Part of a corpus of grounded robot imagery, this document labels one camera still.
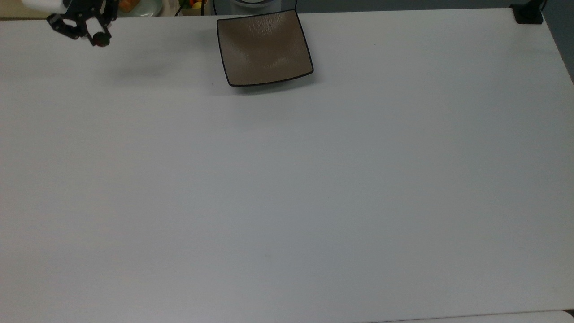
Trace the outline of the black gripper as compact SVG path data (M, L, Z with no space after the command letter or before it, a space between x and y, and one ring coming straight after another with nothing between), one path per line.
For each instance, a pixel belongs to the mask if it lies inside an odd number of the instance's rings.
M119 0L67 0L66 14L47 17L50 27L70 39L88 38L86 20L95 19L101 27L91 35L92 46L106 47L112 38L111 23L117 19Z

